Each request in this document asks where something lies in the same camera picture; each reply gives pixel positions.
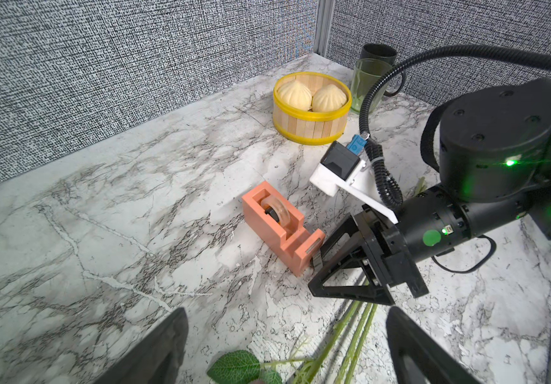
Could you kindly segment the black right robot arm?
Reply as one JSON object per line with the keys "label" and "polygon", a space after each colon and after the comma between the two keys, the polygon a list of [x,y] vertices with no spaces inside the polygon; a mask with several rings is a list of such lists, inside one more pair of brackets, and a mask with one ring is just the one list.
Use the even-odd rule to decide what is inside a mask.
{"label": "black right robot arm", "polygon": [[530,216],[551,240],[551,80],[499,86],[445,102],[421,137],[440,182],[393,209],[363,205],[321,247],[316,297],[391,306],[391,286],[427,294],[418,263]]}

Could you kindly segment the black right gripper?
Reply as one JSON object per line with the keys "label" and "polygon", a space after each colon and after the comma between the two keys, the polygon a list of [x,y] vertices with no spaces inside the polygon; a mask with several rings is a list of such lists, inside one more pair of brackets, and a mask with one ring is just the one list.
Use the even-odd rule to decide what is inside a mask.
{"label": "black right gripper", "polygon": [[[368,222],[363,219],[357,222],[348,214],[339,223],[312,257],[311,266],[322,270],[307,286],[312,295],[319,298],[393,306],[395,300],[388,287],[381,283],[371,268],[366,268],[368,264],[364,264],[368,256],[365,248],[377,240],[383,248],[380,260],[386,267],[387,285],[404,283],[413,297],[425,296],[428,288],[418,263],[446,253],[471,238],[468,208],[468,203],[452,197],[441,185],[410,198],[397,208],[397,224],[364,205],[363,219]],[[339,264],[325,266],[330,261]],[[327,281],[343,269],[362,270],[362,283],[327,286]]]}

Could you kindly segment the pink tape dispenser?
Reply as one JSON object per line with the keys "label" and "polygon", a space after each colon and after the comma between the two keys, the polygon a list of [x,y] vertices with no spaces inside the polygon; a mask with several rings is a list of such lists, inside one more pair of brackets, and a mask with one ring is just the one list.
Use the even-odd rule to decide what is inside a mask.
{"label": "pink tape dispenser", "polygon": [[325,240],[304,226],[305,216],[268,182],[242,197],[245,222],[296,277],[304,274]]}

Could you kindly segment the pink artificial rose stem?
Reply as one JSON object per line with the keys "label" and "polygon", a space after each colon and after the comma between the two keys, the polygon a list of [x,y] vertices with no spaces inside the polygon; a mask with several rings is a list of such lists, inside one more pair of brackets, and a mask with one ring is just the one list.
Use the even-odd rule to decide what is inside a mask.
{"label": "pink artificial rose stem", "polygon": [[300,363],[293,383],[312,383],[319,373],[331,349],[344,333],[344,329],[357,315],[360,302],[353,302],[343,317],[333,327],[331,338],[315,358],[290,358],[288,360],[261,363],[253,353],[237,350],[219,357],[208,369],[207,375],[214,383],[283,383],[278,366]]}

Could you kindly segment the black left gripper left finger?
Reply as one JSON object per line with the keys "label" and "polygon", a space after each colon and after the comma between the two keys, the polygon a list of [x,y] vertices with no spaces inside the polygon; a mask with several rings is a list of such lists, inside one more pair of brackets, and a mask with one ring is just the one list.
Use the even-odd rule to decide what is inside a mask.
{"label": "black left gripper left finger", "polygon": [[122,359],[101,374],[97,383],[174,383],[184,362],[188,317],[174,310]]}

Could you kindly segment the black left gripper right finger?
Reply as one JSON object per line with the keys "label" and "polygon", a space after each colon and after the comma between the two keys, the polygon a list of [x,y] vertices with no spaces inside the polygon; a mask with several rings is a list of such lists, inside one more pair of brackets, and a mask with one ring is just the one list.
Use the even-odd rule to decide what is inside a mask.
{"label": "black left gripper right finger", "polygon": [[478,382],[399,307],[390,308],[386,329],[398,383]]}

